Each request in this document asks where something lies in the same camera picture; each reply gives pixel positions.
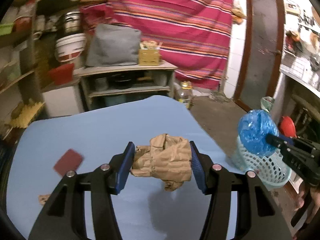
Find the door handle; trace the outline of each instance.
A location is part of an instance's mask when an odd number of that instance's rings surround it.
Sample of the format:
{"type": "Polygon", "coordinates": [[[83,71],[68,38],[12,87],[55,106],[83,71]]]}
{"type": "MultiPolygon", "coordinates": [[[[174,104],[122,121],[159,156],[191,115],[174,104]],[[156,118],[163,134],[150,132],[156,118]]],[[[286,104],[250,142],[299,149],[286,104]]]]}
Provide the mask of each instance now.
{"type": "Polygon", "coordinates": [[[269,52],[271,52],[271,53],[273,53],[273,54],[275,54],[275,55],[280,55],[280,54],[282,54],[282,52],[279,51],[279,49],[276,49],[275,51],[269,51],[269,52]]]}

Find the silver rivet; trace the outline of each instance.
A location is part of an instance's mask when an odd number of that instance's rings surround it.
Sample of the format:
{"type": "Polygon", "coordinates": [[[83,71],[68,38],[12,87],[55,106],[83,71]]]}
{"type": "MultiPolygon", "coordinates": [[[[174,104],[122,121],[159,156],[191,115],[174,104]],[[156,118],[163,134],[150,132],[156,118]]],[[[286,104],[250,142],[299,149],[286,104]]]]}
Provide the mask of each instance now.
{"type": "Polygon", "coordinates": [[[75,171],[68,171],[68,172],[67,172],[67,177],[71,178],[71,177],[73,177],[75,174],[76,174],[75,171]]]}
{"type": "Polygon", "coordinates": [[[222,169],[221,165],[220,164],[214,164],[212,165],[212,168],[215,170],[215,171],[220,171],[222,169]]]}
{"type": "Polygon", "coordinates": [[[250,178],[254,178],[256,176],[256,173],[254,171],[248,171],[247,172],[247,175],[250,177],[250,178]]]}
{"type": "Polygon", "coordinates": [[[107,171],[107,170],[110,169],[110,165],[107,164],[107,163],[102,164],[102,165],[100,166],[100,169],[102,169],[103,171],[107,171]]]}

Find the gray pillow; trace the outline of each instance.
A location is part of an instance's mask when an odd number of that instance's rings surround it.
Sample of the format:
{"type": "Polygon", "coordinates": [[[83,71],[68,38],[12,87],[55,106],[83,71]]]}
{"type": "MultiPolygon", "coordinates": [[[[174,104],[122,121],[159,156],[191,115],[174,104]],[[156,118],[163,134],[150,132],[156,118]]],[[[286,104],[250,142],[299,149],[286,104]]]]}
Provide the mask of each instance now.
{"type": "Polygon", "coordinates": [[[90,44],[86,66],[137,65],[140,37],[139,30],[99,24],[90,44]]]}

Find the blue gripper pad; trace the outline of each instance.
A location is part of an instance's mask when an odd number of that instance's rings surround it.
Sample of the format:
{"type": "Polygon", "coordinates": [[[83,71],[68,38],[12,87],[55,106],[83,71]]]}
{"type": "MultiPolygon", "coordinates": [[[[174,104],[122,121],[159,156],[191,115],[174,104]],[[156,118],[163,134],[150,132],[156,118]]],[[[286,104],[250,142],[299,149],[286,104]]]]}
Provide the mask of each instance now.
{"type": "Polygon", "coordinates": [[[119,171],[116,176],[116,185],[115,190],[117,194],[124,188],[124,185],[127,181],[135,153],[135,146],[132,142],[129,142],[126,149],[124,150],[124,159],[119,168],[119,171]]]}
{"type": "Polygon", "coordinates": [[[198,150],[193,147],[192,143],[190,143],[190,147],[191,147],[191,156],[192,156],[191,169],[192,169],[193,175],[195,176],[198,189],[201,190],[202,193],[204,194],[207,191],[207,185],[205,184],[204,170],[197,156],[198,150]]]}

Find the blue tabletop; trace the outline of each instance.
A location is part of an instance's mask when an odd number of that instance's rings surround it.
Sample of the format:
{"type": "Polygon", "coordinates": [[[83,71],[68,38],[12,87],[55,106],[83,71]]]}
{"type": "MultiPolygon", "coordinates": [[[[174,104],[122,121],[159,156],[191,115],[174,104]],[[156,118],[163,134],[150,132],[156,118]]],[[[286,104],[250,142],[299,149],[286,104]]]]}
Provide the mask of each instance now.
{"type": "MultiPolygon", "coordinates": [[[[183,104],[163,96],[102,108],[68,117],[33,122],[23,133],[13,158],[7,187],[7,214],[28,238],[42,206],[38,195],[50,194],[61,177],[53,170],[70,148],[84,156],[77,173],[93,171],[122,153],[129,141],[149,145],[159,134],[182,136],[232,172],[239,172],[183,104]]],[[[129,175],[125,188],[112,196],[124,240],[199,239],[210,196],[204,196],[192,177],[174,192],[164,191],[155,178],[129,175]]],[[[85,194],[87,235],[95,239],[90,193],[85,194]]],[[[236,193],[232,195],[228,237],[234,237],[236,193]]]]}

